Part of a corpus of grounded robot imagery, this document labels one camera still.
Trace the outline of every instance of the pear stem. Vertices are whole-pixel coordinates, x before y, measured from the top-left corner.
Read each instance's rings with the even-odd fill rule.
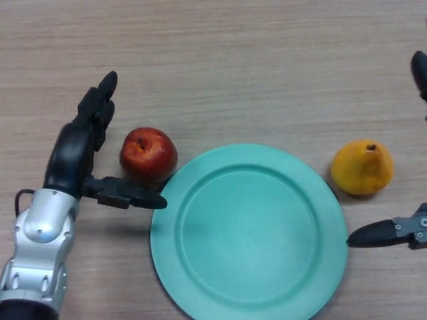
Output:
[[[367,145],[366,149],[369,150],[369,151],[373,151],[373,150],[376,149],[376,145]]]

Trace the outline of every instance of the robotic hand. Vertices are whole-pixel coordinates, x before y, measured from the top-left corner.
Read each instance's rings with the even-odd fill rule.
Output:
[[[15,252],[0,278],[0,320],[58,320],[67,287],[65,260],[75,238],[82,197],[110,207],[163,209],[156,193],[116,177],[93,177],[93,158],[105,141],[114,114],[117,85],[112,71],[86,93],[75,119],[66,124],[47,165],[43,187],[24,189],[15,198]],[[32,193],[19,212],[19,197]]]
[[[417,51],[411,71],[420,97],[427,102],[427,55]],[[422,203],[411,217],[377,221],[355,230],[347,240],[349,247],[389,247],[407,243],[412,250],[427,248],[427,203]]]

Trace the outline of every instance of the wood grain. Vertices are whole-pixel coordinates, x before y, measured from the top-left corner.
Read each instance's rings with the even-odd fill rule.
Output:
[[[119,75],[96,157],[118,175],[134,127],[164,130],[179,166],[228,143],[285,149],[324,175],[351,139],[383,142],[396,176],[367,201],[340,197],[349,231],[427,200],[427,124],[409,61],[427,50],[425,0],[0,1],[0,261],[13,196],[41,186],[62,125],[86,90]],[[178,320],[149,254],[151,212],[83,200],[62,319]],[[427,251],[352,249],[318,319],[427,316]]]

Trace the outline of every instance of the black cable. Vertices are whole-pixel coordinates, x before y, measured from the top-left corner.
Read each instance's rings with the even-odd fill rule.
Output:
[[[18,215],[21,213],[19,210],[19,199],[21,198],[21,196],[24,193],[28,193],[28,194],[32,195],[32,194],[34,194],[34,192],[35,191],[32,189],[22,189],[16,193],[16,196],[15,196],[15,216],[16,217],[18,217]]]

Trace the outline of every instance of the teal plate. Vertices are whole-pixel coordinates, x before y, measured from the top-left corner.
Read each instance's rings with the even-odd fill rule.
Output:
[[[196,320],[307,320],[347,261],[342,210],[308,165],[265,145],[227,145],[183,166],[162,192],[151,254],[169,296]]]

